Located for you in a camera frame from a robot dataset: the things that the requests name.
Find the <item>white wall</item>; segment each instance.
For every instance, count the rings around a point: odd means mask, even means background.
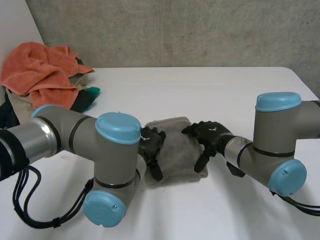
[[[0,68],[8,54],[23,42],[43,43],[24,0],[0,0]],[[0,89],[0,105],[4,101]]]

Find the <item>light blue joint cap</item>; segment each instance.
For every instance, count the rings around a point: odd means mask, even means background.
[[[260,112],[277,112],[292,109],[302,103],[295,92],[268,92],[256,98],[255,109]]]
[[[274,170],[268,182],[271,192],[283,197],[296,193],[305,183],[307,169],[297,159],[291,159]]]
[[[60,107],[62,108],[62,106],[59,105],[55,105],[55,104],[47,104],[47,105],[42,105],[40,107],[38,107],[31,115],[31,118],[34,118],[41,110],[47,108],[47,107],[52,107],[52,106],[56,106],[56,107]]]
[[[101,136],[117,144],[136,144],[141,137],[138,119],[121,112],[102,114],[96,120],[95,128]]]
[[[127,207],[115,195],[107,191],[93,190],[85,196],[83,211],[95,225],[112,228],[125,217]]]

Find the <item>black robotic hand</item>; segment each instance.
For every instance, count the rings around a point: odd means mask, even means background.
[[[141,129],[141,139],[139,142],[139,154],[143,156],[152,177],[160,181],[163,178],[162,171],[158,165],[156,156],[160,151],[166,138],[164,131],[158,132],[156,128],[145,127]]]
[[[199,123],[194,123],[183,129],[181,133],[196,138],[199,144],[204,146],[204,151],[194,166],[194,171],[196,173],[200,173],[205,168],[210,157],[216,156],[217,153],[221,153],[224,156],[225,149],[220,149],[220,146],[225,146],[225,144],[221,143],[235,137],[225,126],[216,121],[201,121]],[[241,170],[229,162],[226,162],[226,165],[233,175],[238,177],[243,177],[245,175]]]

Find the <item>black band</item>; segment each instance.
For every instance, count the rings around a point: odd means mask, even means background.
[[[238,156],[236,157],[236,164],[238,165],[238,168],[240,168],[240,158],[242,153],[244,152],[244,150],[246,150],[247,147],[249,147],[250,145],[252,145],[252,142],[247,143],[246,145],[244,145],[244,147],[239,151]]]
[[[82,124],[84,122],[84,120],[91,118],[90,116],[84,116],[83,118],[80,118],[76,124],[73,126],[70,136],[69,136],[69,148],[70,148],[70,152],[72,152],[73,154],[75,154],[75,149],[74,149],[74,137],[76,134],[76,131],[78,129],[78,127],[80,126],[80,124]]]
[[[10,175],[21,171],[29,165],[30,161],[26,156],[24,147],[12,132],[6,129],[0,130],[0,139],[4,140],[9,146],[14,157],[14,164],[12,166],[12,173]]]
[[[10,154],[6,146],[0,141],[0,181],[11,176],[13,172],[13,164]]]
[[[312,101],[312,102],[314,102],[315,104],[318,105],[318,107],[320,107],[320,101]]]
[[[51,128],[51,130],[53,131],[53,134],[55,136],[55,139],[56,139],[56,152],[55,152],[55,154],[59,153],[61,151],[61,138],[60,138],[59,132],[56,129],[56,127],[53,125],[53,123],[51,121],[49,121],[44,116],[36,116],[35,118],[41,119]]]
[[[295,155],[295,151],[284,152],[284,153],[270,152],[270,151],[261,150],[255,146],[253,146],[253,150],[255,150],[258,154],[266,155],[269,157],[275,157],[275,158],[288,158],[288,157],[292,157],[293,155]]]
[[[52,220],[52,226],[53,226],[54,229],[61,226],[60,217],[57,217],[57,218]]]
[[[105,187],[107,189],[122,189],[124,187],[129,186],[130,184],[132,184],[135,181],[136,176],[134,176],[130,181],[126,182],[126,183],[121,183],[121,184],[107,184],[107,183],[103,183],[101,181],[99,181],[96,177],[94,177],[94,181],[96,181],[97,184],[99,184],[102,187]]]
[[[138,169],[135,170],[135,173],[138,174],[138,177],[139,177],[139,179],[141,181],[141,175],[140,175],[140,172],[138,171]]]

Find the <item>green cloth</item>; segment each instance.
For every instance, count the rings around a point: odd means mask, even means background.
[[[100,91],[101,91],[100,88],[95,87],[95,86],[86,88],[85,90],[86,90],[87,92],[91,93],[91,94],[94,96],[95,99],[99,96]],[[92,107],[92,105],[93,105],[93,104],[91,103],[91,105],[88,106],[88,107],[86,107],[86,108],[84,109],[84,111],[89,110],[89,109]]]

